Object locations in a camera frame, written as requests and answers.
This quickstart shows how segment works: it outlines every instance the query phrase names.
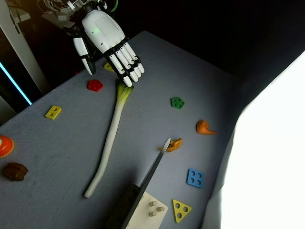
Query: white leek stalk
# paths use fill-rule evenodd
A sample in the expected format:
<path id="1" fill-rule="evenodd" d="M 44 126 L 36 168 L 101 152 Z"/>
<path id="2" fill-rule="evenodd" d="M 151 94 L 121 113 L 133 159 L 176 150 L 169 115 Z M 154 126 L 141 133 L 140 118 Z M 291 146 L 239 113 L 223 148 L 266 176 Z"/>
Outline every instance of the white leek stalk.
<path id="1" fill-rule="evenodd" d="M 98 183 L 100 182 L 102 176 L 105 173 L 105 170 L 106 170 L 106 167 L 108 164 L 109 155 L 110 155 L 112 145 L 113 145 L 113 142 L 115 139 L 115 135 L 118 130 L 122 110 L 124 108 L 124 105 L 127 101 L 128 96 L 132 92 L 132 90 L 133 90 L 133 86 L 127 87 L 122 81 L 120 81 L 118 83 L 118 95 L 116 98 L 116 105 L 115 105 L 111 125 L 110 125 L 109 131 L 108 131 L 108 135 L 106 138 L 104 150 L 102 153 L 101 162 L 100 162 L 99 168 L 98 168 L 92 182 L 90 183 L 90 185 L 85 193 L 86 198 L 89 198 L 93 194 L 94 190 L 96 189 Z"/>

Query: green pentagon block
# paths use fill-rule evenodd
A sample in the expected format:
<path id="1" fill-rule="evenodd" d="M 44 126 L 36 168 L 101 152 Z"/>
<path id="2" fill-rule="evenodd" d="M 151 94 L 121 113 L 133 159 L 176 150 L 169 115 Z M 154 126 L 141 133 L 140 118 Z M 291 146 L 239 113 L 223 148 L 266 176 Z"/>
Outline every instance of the green pentagon block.
<path id="1" fill-rule="evenodd" d="M 184 106 L 184 102 L 181 98 L 171 98 L 171 104 L 173 108 L 181 109 Z"/>

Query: blue square block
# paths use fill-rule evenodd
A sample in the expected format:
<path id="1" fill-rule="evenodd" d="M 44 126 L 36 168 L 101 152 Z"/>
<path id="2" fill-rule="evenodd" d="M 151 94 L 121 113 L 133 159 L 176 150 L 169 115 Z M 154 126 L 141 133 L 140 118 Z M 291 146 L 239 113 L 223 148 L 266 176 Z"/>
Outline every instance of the blue square block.
<path id="1" fill-rule="evenodd" d="M 187 173 L 186 182 L 189 185 L 193 185 L 195 187 L 202 188 L 203 187 L 203 182 L 204 182 L 204 173 L 199 171 L 199 170 L 190 168 L 188 173 Z"/>

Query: gray table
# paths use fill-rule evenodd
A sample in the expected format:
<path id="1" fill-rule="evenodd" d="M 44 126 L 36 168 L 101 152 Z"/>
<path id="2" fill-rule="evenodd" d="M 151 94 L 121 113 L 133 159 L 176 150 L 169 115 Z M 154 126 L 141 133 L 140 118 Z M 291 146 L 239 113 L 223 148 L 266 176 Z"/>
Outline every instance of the gray table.
<path id="1" fill-rule="evenodd" d="M 169 207 L 161 229 L 199 227 L 232 133 L 222 130 L 234 77 L 148 32 L 130 44 L 145 74 L 126 103 L 106 173 L 90 199 L 83 194 L 99 164 L 116 100 L 117 77 L 103 69 L 104 59 L 93 77 L 79 73 L 0 127 L 0 135 L 16 143 L 0 169 L 8 162 L 29 169 L 22 182 L 0 176 L 2 229 L 101 228 L 128 185 L 140 185 L 169 137 L 182 138 L 183 145 L 164 155 L 147 191 Z M 87 90 L 90 79 L 104 88 Z M 175 96 L 185 101 L 182 110 L 171 107 Z M 55 121 L 44 117 L 52 105 L 62 107 Z M 200 119 L 219 135 L 197 134 Z M 204 188 L 186 184 L 189 168 L 205 173 Z M 174 221 L 174 198 L 193 207 L 180 224 Z"/>

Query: blue light strip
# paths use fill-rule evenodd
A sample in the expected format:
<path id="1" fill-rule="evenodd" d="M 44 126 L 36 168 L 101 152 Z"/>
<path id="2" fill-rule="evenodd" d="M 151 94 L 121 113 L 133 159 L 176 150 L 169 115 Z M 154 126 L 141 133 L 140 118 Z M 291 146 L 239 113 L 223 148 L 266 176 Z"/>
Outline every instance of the blue light strip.
<path id="1" fill-rule="evenodd" d="M 27 98 L 27 96 L 25 95 L 25 93 L 23 93 L 23 91 L 19 88 L 18 84 L 16 84 L 16 82 L 14 81 L 14 79 L 10 76 L 10 74 L 9 74 L 8 71 L 4 68 L 4 66 L 2 65 L 1 62 L 0 62 L 0 68 L 4 71 L 4 73 L 6 74 L 6 76 L 10 79 L 10 81 L 13 83 L 13 85 L 17 88 L 17 90 L 20 92 L 20 94 L 23 96 L 23 98 L 24 98 L 30 105 L 32 105 L 32 103 L 31 103 L 30 100 Z"/>

